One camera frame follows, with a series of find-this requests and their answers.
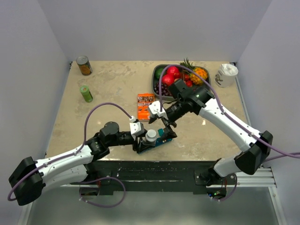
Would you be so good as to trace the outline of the white pill bottle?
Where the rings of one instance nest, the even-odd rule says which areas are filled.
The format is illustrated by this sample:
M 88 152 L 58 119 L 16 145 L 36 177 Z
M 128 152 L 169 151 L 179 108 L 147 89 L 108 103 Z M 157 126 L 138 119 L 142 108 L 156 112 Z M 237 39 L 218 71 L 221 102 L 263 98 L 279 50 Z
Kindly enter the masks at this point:
M 145 134 L 146 144 L 155 145 L 157 140 L 157 132 L 153 129 L 150 129 Z

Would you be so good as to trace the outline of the teal weekly pill organizer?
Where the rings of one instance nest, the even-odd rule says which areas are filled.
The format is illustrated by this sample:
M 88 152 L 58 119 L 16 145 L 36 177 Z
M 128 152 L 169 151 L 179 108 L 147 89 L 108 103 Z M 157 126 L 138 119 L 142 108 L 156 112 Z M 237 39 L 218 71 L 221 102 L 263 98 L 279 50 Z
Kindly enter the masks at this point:
M 136 153 L 141 154 L 155 147 L 161 146 L 163 144 L 172 141 L 172 139 L 163 139 L 162 138 L 163 134 L 164 134 L 163 129 L 148 130 L 144 136 L 140 137 L 138 141 Z

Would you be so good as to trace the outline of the white bottle cap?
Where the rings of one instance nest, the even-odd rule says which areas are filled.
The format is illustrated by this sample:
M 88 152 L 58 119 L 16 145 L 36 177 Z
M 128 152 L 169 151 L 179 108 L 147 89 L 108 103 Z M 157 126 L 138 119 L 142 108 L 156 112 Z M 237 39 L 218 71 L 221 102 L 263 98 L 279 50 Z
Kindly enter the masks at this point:
M 153 142 L 157 138 L 157 132 L 153 129 L 150 129 L 147 131 L 145 137 L 149 142 Z

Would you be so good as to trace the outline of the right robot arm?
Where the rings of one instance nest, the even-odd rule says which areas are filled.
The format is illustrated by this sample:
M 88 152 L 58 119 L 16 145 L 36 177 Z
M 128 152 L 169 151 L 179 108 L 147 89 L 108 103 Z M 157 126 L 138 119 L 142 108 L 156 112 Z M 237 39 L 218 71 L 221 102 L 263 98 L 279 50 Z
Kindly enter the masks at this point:
M 244 172 L 253 175 L 270 154 L 269 145 L 273 135 L 260 132 L 247 125 L 223 107 L 217 97 L 206 88 L 192 90 L 183 81 L 177 80 L 169 87 L 175 103 L 164 109 L 159 101 L 149 106 L 150 123 L 161 119 L 165 124 L 164 139 L 175 138 L 171 126 L 186 113 L 194 113 L 213 123 L 225 133 L 240 149 L 240 153 L 216 161 L 211 170 L 203 175 L 214 184 L 220 184 L 227 175 Z

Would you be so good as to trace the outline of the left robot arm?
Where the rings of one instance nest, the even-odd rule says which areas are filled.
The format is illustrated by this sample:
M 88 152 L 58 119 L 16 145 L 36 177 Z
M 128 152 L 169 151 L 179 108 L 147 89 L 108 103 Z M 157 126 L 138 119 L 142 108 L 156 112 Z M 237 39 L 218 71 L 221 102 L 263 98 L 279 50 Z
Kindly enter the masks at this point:
M 73 182 L 92 184 L 97 172 L 87 165 L 102 159 L 113 146 L 132 146 L 137 153 L 154 148 L 158 131 L 146 130 L 140 122 L 131 122 L 129 131 L 120 131 L 116 122 L 108 122 L 92 138 L 78 148 L 50 158 L 24 158 L 10 175 L 9 201 L 24 206 L 38 199 L 46 189 Z

